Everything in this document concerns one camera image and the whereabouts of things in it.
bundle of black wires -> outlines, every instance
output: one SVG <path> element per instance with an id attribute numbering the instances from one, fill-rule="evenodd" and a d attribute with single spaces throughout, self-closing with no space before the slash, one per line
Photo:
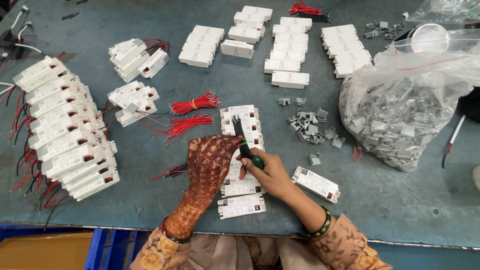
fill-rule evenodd
<path id="1" fill-rule="evenodd" d="M 245 134 L 243 133 L 243 128 L 241 126 L 240 117 L 234 115 L 232 119 L 233 129 L 235 130 L 236 136 L 242 136 L 243 139 L 240 141 L 240 154 L 243 158 L 253 159 L 250 148 L 247 144 L 247 139 L 245 139 Z"/>

floral sleeve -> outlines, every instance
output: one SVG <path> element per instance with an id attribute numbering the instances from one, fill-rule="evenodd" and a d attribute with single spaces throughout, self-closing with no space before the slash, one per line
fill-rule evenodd
<path id="1" fill-rule="evenodd" d="M 365 235 L 341 215 L 326 235 L 314 238 L 312 245 L 320 260 L 332 270 L 389 270 L 393 267 L 380 260 L 368 247 Z"/>
<path id="2" fill-rule="evenodd" d="M 130 270 L 180 269 L 187 264 L 191 244 L 180 245 L 166 238 L 156 228 L 130 265 Z"/>

blue-gray table surface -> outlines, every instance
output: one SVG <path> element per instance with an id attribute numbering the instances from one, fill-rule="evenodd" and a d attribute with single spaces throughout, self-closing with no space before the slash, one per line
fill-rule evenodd
<path id="1" fill-rule="evenodd" d="M 264 147 L 278 154 L 289 173 L 297 166 L 312 170 L 338 184 L 337 204 L 328 204 L 305 191 L 309 197 L 328 207 L 334 215 L 345 213 L 370 239 L 404 243 L 428 243 L 479 247 L 480 191 L 472 182 L 472 169 L 479 164 L 480 125 L 466 120 L 458 134 L 446 168 L 441 168 L 441 158 L 459 116 L 428 144 L 423 152 L 418 170 L 411 173 L 397 171 L 375 156 L 364 153 L 359 162 L 352 161 L 354 138 L 345 130 L 338 112 L 338 95 L 341 80 L 334 77 L 334 65 L 322 48 L 322 27 L 354 24 L 365 48 L 372 55 L 384 50 L 388 43 L 382 37 L 365 39 L 365 24 L 377 21 L 400 23 L 402 13 L 412 13 L 420 1 L 328 0 L 320 7 L 331 12 L 333 24 L 314 23 L 309 34 L 306 61 L 301 72 L 310 74 L 310 84 L 303 90 L 271 86 L 271 75 L 264 74 L 264 60 L 273 49 L 272 25 L 287 15 L 292 0 L 265 1 L 155 1 L 155 0 L 43 0 L 20 1 L 0 23 L 8 29 L 21 5 L 30 8 L 22 17 L 15 33 L 26 21 L 33 27 L 24 35 L 38 35 L 50 45 L 35 40 L 26 44 L 38 46 L 53 56 L 64 49 L 68 51 L 61 60 L 81 81 L 90 87 L 94 101 L 101 107 L 107 93 L 124 85 L 109 61 L 108 48 L 130 38 L 162 38 L 170 42 L 170 62 L 152 79 L 137 77 L 138 81 L 153 86 L 160 94 L 156 101 L 158 112 L 169 111 L 169 103 L 187 101 L 212 90 L 222 97 L 223 108 L 254 104 L 259 110 L 264 135 Z M 244 5 L 272 8 L 272 19 L 265 23 L 265 36 L 254 46 L 253 59 L 222 55 L 217 50 L 213 65 L 207 69 L 188 66 L 178 61 L 178 55 L 188 34 L 195 25 L 221 27 L 228 32 L 233 26 L 235 12 Z M 67 20 L 62 16 L 79 14 Z M 19 72 L 41 59 L 34 51 L 21 60 L 10 60 L 0 75 L 3 82 L 12 82 Z M 16 90 L 12 98 L 20 94 Z M 295 115 L 297 106 L 281 107 L 277 99 L 306 97 L 304 111 L 322 107 L 329 111 L 327 124 L 320 129 L 335 127 L 340 136 L 347 138 L 341 149 L 329 143 L 314 146 L 301 143 L 287 130 L 286 118 Z M 24 197 L 25 188 L 9 193 L 21 178 L 15 174 L 15 163 L 22 155 L 22 147 L 7 144 L 10 123 L 14 117 L 12 103 L 0 109 L 0 221 L 45 222 L 49 211 L 38 213 L 35 194 Z M 219 109 L 204 109 L 212 113 L 215 123 L 198 126 L 183 137 L 166 146 L 165 136 L 153 139 L 157 132 L 140 123 L 121 127 L 114 123 L 108 138 L 115 140 L 115 155 L 120 182 L 80 202 L 68 198 L 56 209 L 51 222 L 56 224 L 112 226 L 153 229 L 175 208 L 188 186 L 187 175 L 173 179 L 150 178 L 164 172 L 164 168 L 184 163 L 187 142 L 192 138 L 219 134 Z M 158 117 L 163 123 L 171 115 Z M 113 113 L 107 113 L 111 121 Z M 25 140 L 25 132 L 19 142 Z M 310 166 L 307 156 L 321 153 L 322 164 Z M 215 233 L 254 233 L 289 235 L 303 232 L 300 220 L 280 200 L 265 194 L 267 211 L 261 214 L 220 220 L 216 207 L 208 209 L 195 231 Z M 139 219 L 135 208 L 143 209 Z"/>

clear plastic bag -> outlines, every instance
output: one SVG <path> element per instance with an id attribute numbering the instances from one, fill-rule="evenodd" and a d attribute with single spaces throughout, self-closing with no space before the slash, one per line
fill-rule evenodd
<path id="1" fill-rule="evenodd" d="M 346 129 L 363 149 L 404 172 L 417 168 L 458 98 L 480 86 L 480 29 L 447 34 L 447 40 L 430 44 L 392 43 L 375 56 L 375 66 L 363 66 L 342 83 L 339 109 Z"/>
<path id="2" fill-rule="evenodd" d="M 480 0 L 425 0 L 406 21 L 460 25 L 480 23 Z"/>

finger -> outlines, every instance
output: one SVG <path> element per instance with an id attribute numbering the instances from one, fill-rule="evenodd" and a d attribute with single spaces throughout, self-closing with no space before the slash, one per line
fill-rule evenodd
<path id="1" fill-rule="evenodd" d="M 247 171 L 249 173 L 251 173 L 258 181 L 267 180 L 268 177 L 270 177 L 264 171 L 257 168 L 253 164 L 252 160 L 250 160 L 250 159 L 243 158 L 243 159 L 241 159 L 241 163 L 247 169 Z"/>
<path id="2" fill-rule="evenodd" d="M 269 156 L 270 156 L 269 154 L 261 151 L 256 147 L 250 148 L 250 152 L 252 153 L 253 156 L 259 156 L 264 161 L 264 164 L 267 165 Z"/>

